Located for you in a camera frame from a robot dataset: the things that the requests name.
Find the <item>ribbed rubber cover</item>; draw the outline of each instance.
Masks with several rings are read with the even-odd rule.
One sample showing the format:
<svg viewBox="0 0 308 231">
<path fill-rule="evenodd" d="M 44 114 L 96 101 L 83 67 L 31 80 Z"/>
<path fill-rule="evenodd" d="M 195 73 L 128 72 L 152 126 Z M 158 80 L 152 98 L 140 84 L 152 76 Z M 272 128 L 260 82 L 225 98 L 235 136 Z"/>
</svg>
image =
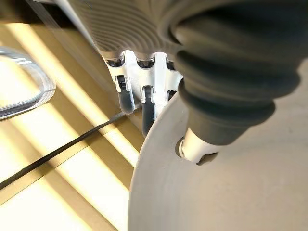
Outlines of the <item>ribbed rubber cover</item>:
<svg viewBox="0 0 308 231">
<path fill-rule="evenodd" d="M 159 38 L 150 16 L 133 0 L 69 1 L 105 58 L 114 58 L 124 50 L 173 55 L 180 48 Z"/>
</svg>

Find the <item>black cable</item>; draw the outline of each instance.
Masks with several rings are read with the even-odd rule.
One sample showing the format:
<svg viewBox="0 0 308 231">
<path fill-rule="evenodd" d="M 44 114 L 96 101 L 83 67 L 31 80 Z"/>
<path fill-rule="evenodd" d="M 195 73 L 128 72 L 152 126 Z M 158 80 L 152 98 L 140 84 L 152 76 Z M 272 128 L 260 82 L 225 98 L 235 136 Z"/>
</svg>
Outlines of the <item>black cable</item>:
<svg viewBox="0 0 308 231">
<path fill-rule="evenodd" d="M 86 133 L 82 134 L 78 138 L 70 141 L 69 143 L 63 145 L 62 147 L 54 150 L 53 152 L 49 153 L 48 155 L 43 156 L 42 158 L 38 159 L 37 161 L 33 162 L 32 164 L 30 164 L 30 165 L 26 166 L 25 168 L 21 169 L 19 172 L 15 173 L 11 177 L 9 177 L 6 180 L 4 180 L 3 182 L 1 182 L 0 183 L 0 190 L 5 188 L 6 186 L 12 184 L 14 181 L 18 180 L 19 178 L 21 178 L 25 174 L 27 174 L 27 173 L 31 172 L 32 170 L 38 168 L 39 166 L 41 166 L 42 164 L 46 163 L 47 161 L 51 160 L 52 158 L 54 158 L 55 156 L 57 156 L 61 152 L 65 151 L 69 147 L 73 146 L 74 144 L 84 140 L 85 138 L 87 138 L 88 136 L 92 135 L 94 132 L 98 131 L 99 129 L 101 129 L 101 128 L 109 125 L 109 124 L 114 123 L 115 121 L 117 121 L 118 119 L 122 118 L 123 116 L 124 116 L 123 112 L 120 112 L 120 113 L 116 114 L 110 120 L 108 120 L 106 123 L 100 124 L 100 125 L 92 128 L 91 130 L 89 130 Z"/>
</svg>

